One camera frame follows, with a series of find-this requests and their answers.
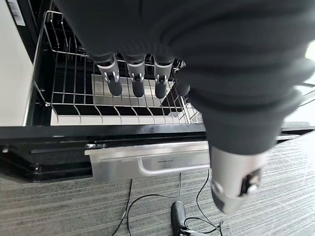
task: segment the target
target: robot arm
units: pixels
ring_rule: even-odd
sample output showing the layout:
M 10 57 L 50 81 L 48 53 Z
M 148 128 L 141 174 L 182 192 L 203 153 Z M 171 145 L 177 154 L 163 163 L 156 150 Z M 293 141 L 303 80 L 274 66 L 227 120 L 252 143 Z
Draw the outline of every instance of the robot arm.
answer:
M 206 126 L 214 202 L 224 213 L 239 209 L 260 184 L 266 151 L 274 144 L 284 117 L 300 103 L 294 86 L 314 72 L 314 63 L 304 55 L 315 39 L 315 2 L 55 3 L 95 61 L 107 52 L 152 53 L 185 61 L 187 66 L 177 77 L 190 85 L 189 98 Z M 105 22 L 106 30 L 100 30 Z M 158 93 L 163 97 L 172 60 L 155 60 Z M 138 62 L 136 67 L 130 59 L 128 66 L 140 74 L 142 61 Z

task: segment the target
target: stainless steel panel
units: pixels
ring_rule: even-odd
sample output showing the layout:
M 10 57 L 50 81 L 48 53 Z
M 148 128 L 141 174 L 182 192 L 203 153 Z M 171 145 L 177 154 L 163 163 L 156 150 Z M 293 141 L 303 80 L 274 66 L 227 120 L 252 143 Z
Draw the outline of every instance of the stainless steel panel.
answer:
M 208 142 L 86 150 L 97 182 L 150 177 L 210 167 Z

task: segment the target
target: white wall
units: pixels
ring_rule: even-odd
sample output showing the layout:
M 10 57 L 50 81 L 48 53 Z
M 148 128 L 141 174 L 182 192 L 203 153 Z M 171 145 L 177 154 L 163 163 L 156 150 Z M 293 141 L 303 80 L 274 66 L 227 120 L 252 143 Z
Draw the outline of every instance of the white wall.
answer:
M 32 63 L 5 0 L 0 0 L 0 126 L 23 125 Z

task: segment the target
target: gray carpet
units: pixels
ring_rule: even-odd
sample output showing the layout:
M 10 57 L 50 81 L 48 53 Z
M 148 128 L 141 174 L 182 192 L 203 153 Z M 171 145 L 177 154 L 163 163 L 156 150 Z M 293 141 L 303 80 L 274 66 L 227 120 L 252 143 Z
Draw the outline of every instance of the gray carpet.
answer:
M 315 235 L 315 133 L 275 146 L 265 168 L 263 184 L 241 211 L 226 217 L 211 200 L 209 185 L 200 195 L 206 215 L 225 219 L 225 236 Z M 183 173 L 182 194 L 187 216 L 199 216 L 195 197 L 206 170 Z M 48 184 L 20 184 L 0 179 L 1 236 L 110 236 L 127 201 L 129 181 L 94 184 L 92 179 Z M 176 195 L 179 175 L 135 179 L 131 200 L 148 194 Z M 140 200 L 131 212 L 134 236 L 170 236 L 170 207 L 174 199 Z M 210 229 L 203 222 L 191 228 Z M 117 232 L 127 234 L 126 221 Z

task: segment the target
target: black wire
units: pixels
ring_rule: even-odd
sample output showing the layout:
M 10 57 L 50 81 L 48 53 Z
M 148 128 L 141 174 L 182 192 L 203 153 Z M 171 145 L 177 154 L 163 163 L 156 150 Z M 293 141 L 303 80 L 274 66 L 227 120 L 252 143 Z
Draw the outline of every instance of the black wire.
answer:
M 128 228 L 129 235 L 132 236 L 131 231 L 130 231 L 130 225 L 129 225 L 129 213 L 130 213 L 130 210 L 131 210 L 133 204 L 135 204 L 140 199 L 143 199 L 143 198 L 146 198 L 146 197 L 153 197 L 153 196 L 165 197 L 165 198 L 178 198 L 180 196 L 181 192 L 182 192 L 182 173 L 179 174 L 179 191 L 178 191 L 177 195 L 175 195 L 175 196 L 167 196 L 167 195 L 162 195 L 162 194 L 147 194 L 147 195 L 143 195 L 143 196 L 137 198 L 136 200 L 134 200 L 130 204 L 129 209 L 127 211 L 127 228 Z
M 200 232 L 200 233 L 202 233 L 202 234 L 210 234 L 210 233 L 212 233 L 212 232 L 218 230 L 218 231 L 220 232 L 220 235 L 223 236 L 222 230 L 221 230 L 221 226 L 222 226 L 222 224 L 223 224 L 223 221 L 221 220 L 220 223 L 219 223 L 219 225 L 217 225 L 217 226 L 216 226 L 215 224 L 213 224 L 213 223 L 208 219 L 208 217 L 203 213 L 202 209 L 200 208 L 199 202 L 198 202 L 198 197 L 199 197 L 201 191 L 204 189 L 204 187 L 206 186 L 206 184 L 207 184 L 207 182 L 208 182 L 208 180 L 209 180 L 209 176 L 210 176 L 209 169 L 208 169 L 207 171 L 208 171 L 207 179 L 206 179 L 205 183 L 203 184 L 203 186 L 201 187 L 201 189 L 199 190 L 199 192 L 198 192 L 198 194 L 197 194 L 197 197 L 196 197 L 197 207 L 198 207 L 199 211 L 201 212 L 201 214 L 202 214 L 207 220 L 201 219 L 201 218 L 199 218 L 199 217 L 188 217 L 188 218 L 185 219 L 184 225 L 185 225 L 185 227 L 186 227 L 187 229 L 192 230 L 192 229 L 190 229 L 190 228 L 187 226 L 187 220 L 189 220 L 189 219 L 201 220 L 201 221 L 204 221 L 204 222 L 208 223 L 208 224 L 211 225 L 212 227 L 214 227 L 214 229 L 213 229 L 213 230 L 210 230 L 210 231 L 208 231 L 208 232 Z
M 188 220 L 201 220 L 201 221 L 206 222 L 207 224 L 209 224 L 209 225 L 211 225 L 211 226 L 213 227 L 213 225 L 210 224 L 207 220 L 201 219 L 201 218 L 199 218 L 199 217 L 187 217 L 187 218 L 185 219 L 185 221 L 184 221 L 184 225 L 185 225 L 185 227 L 186 227 L 188 230 L 191 230 L 190 228 L 187 227 L 187 221 L 188 221 Z M 200 233 L 202 233 L 202 234 L 210 234 L 210 233 L 212 233 L 212 232 L 214 232 L 214 231 L 216 231 L 216 230 L 217 230 L 217 227 L 215 227 L 213 230 L 210 230 L 210 231 L 208 231 L 208 232 L 200 232 Z
M 116 234 L 116 232 L 118 231 L 119 227 L 122 225 L 122 222 L 123 222 L 123 220 L 125 218 L 125 215 L 126 215 L 126 212 L 127 212 L 127 209 L 128 209 L 128 205 L 129 205 L 129 200 L 130 200 L 130 195 L 131 195 L 131 188 L 132 188 L 132 179 L 130 180 L 128 201 L 127 201 L 127 204 L 126 204 L 126 207 L 125 207 L 125 211 L 124 211 L 124 213 L 122 215 L 122 218 L 120 219 L 120 222 L 119 222 L 117 228 L 113 232 L 112 236 L 114 236 Z
M 210 176 L 210 174 L 209 174 L 209 170 L 208 170 L 207 179 L 206 179 L 205 183 L 203 184 L 203 186 L 201 187 L 201 189 L 199 190 L 199 192 L 198 192 L 198 194 L 197 194 L 197 197 L 196 197 L 196 203 L 197 203 L 198 209 L 200 210 L 200 212 L 202 213 L 202 215 L 206 218 L 206 220 L 201 219 L 201 218 L 199 218 L 199 217 L 188 217 L 188 218 L 185 219 L 184 225 L 185 225 L 185 227 L 186 227 L 188 230 L 191 230 L 191 229 L 189 229 L 188 226 L 187 226 L 187 221 L 188 221 L 188 220 L 192 220 L 192 219 L 194 219 L 194 220 L 201 220 L 201 221 L 203 221 L 203 222 L 205 222 L 205 223 L 211 225 L 212 227 L 214 227 L 214 229 L 213 229 L 213 230 L 210 230 L 210 231 L 208 231 L 208 232 L 200 232 L 200 233 L 202 233 L 202 234 L 210 234 L 210 233 L 212 233 L 212 232 L 218 230 L 218 231 L 220 232 L 220 235 L 223 236 L 222 229 L 221 229 L 221 228 L 222 228 L 221 226 L 222 226 L 222 224 L 223 224 L 223 221 L 221 220 L 220 223 L 219 223 L 219 225 L 217 225 L 217 226 L 216 226 L 215 224 L 213 224 L 213 223 L 206 217 L 206 215 L 203 213 L 203 211 L 201 210 L 201 208 L 200 208 L 200 206 L 199 206 L 199 202 L 198 202 L 198 197 L 199 197 L 201 191 L 202 191 L 202 190 L 204 189 L 204 187 L 206 186 L 206 184 L 207 184 L 207 182 L 208 182 L 208 180 L 209 180 L 209 176 Z M 147 194 L 147 195 L 143 195 L 143 196 L 137 198 L 136 200 L 134 200 L 134 201 L 130 204 L 130 206 L 129 206 L 129 208 L 128 208 L 128 211 L 127 211 L 127 228 L 128 228 L 129 235 L 132 236 L 131 230 L 130 230 L 130 225 L 129 225 L 129 213 L 130 213 L 130 210 L 131 210 L 132 206 L 133 206 L 137 201 L 139 201 L 140 199 L 146 198 L 146 197 L 154 197 L 154 196 L 155 196 L 155 197 L 166 197 L 166 198 L 178 198 L 178 197 L 180 196 L 181 192 L 182 192 L 182 173 L 180 173 L 180 175 L 179 175 L 179 192 L 178 192 L 177 195 L 175 195 L 175 196 L 167 196 L 167 195 L 162 195 L 162 194 Z

